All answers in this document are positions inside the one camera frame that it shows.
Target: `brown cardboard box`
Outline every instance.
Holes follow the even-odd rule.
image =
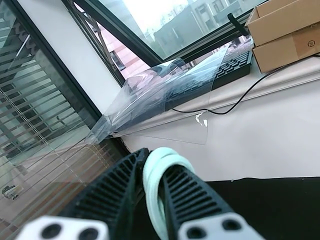
[[[320,52],[320,23],[255,47],[253,54],[262,73]]]
[[[269,13],[274,12],[288,4],[295,2],[296,0],[269,0],[256,7],[259,17],[262,18]]]
[[[246,23],[255,46],[320,22],[320,0],[271,0],[266,4],[256,7]],[[258,9],[266,15],[260,16]]]

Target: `white surface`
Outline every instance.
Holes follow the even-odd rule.
[[[123,140],[132,151],[172,148],[205,181],[320,176],[319,70],[320,59],[307,59],[266,79],[248,96],[253,99],[229,114],[208,114],[205,145],[134,135]],[[249,76],[213,91],[213,108],[233,104],[258,79],[255,75],[253,68]],[[175,133],[197,135],[194,117],[166,124],[161,137]]]
[[[238,222],[241,229],[225,230],[223,222],[234,220]],[[264,240],[246,220],[235,212],[227,212],[219,215],[204,217],[184,222],[178,232],[178,240],[189,240],[188,230],[190,228],[201,228],[205,231],[206,236],[203,239],[219,240]]]
[[[101,113],[120,91],[61,0],[18,0]]]
[[[51,238],[42,237],[43,230],[53,224],[61,227],[59,234]],[[109,240],[108,225],[103,221],[47,215],[26,224],[15,240],[78,240],[83,231],[91,228],[98,232],[96,240]]]

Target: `transparent plastic sheet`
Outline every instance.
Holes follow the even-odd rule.
[[[178,58],[128,78],[85,142],[98,144],[106,138],[136,135],[205,144],[207,111],[172,114],[172,108],[181,110],[190,100],[196,104],[185,111],[209,106],[214,79],[227,49],[191,69]]]

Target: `window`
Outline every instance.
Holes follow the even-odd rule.
[[[100,115],[16,0],[0,1],[1,239],[57,215],[121,154],[84,137]]]
[[[123,70],[123,69],[126,68],[126,66],[118,58],[118,56],[115,53],[115,51],[110,52],[110,56],[111,56],[112,60],[114,61],[114,63],[116,64],[116,66],[118,67],[119,70]]]
[[[221,12],[224,9],[224,5],[222,4],[221,0],[216,0],[213,2],[213,7],[216,12]]]
[[[253,7],[266,0],[62,1],[75,1],[153,67],[176,58],[189,62],[239,37],[241,34],[229,23],[227,15],[233,13],[244,24]]]
[[[183,36],[183,45],[175,44],[174,38],[168,39],[168,44],[163,44],[162,48],[165,53],[165,58],[170,57],[181,49],[187,47],[188,45],[196,42],[204,36],[204,33],[207,31],[202,29],[202,26],[206,26],[206,21],[208,19],[200,19],[198,17],[193,17],[195,14],[194,11],[198,11],[200,14],[210,13],[211,2],[207,0],[197,0],[197,1],[187,1],[187,0],[177,0],[177,1],[158,1],[158,0],[98,0],[101,4],[97,6],[104,6],[105,9],[109,10],[114,14],[124,25],[127,26],[141,41],[143,41],[149,47],[151,46],[148,39],[145,37],[147,29],[153,29],[153,34],[155,41],[160,41],[161,37],[169,36],[170,31],[173,28],[179,29],[180,35]],[[252,9],[257,4],[262,3],[264,0],[252,0],[250,3],[240,4],[242,0],[235,0],[242,12],[246,12]],[[221,12],[224,9],[224,5],[221,0],[216,0],[215,6],[218,12]],[[225,8],[225,17],[228,13],[233,12],[234,6],[230,5]],[[210,26],[217,26],[213,22],[209,23]],[[172,49],[170,45],[177,46],[175,49]]]
[[[198,11],[199,13],[204,14],[206,12],[206,7],[202,5],[201,7],[198,7]]]
[[[71,2],[66,6],[120,86],[125,83],[125,79],[150,68],[78,4]],[[161,52],[161,46],[154,41],[151,32],[145,37]]]
[[[214,26],[214,23],[212,22],[211,19],[209,19],[208,21],[205,22],[205,25],[208,27],[209,30],[213,29],[215,26]]]

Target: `white window sill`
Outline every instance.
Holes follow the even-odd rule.
[[[263,76],[263,74],[260,73],[255,60],[252,62],[253,64],[249,75],[177,106],[176,109],[180,111],[193,111],[203,108],[216,110],[222,107],[232,106],[248,90],[248,88]],[[262,80],[242,101],[261,97],[318,79],[320,79],[320,58],[310,57]],[[137,124],[130,132],[135,133],[140,130],[180,120],[195,114],[196,113],[180,113],[169,110]]]

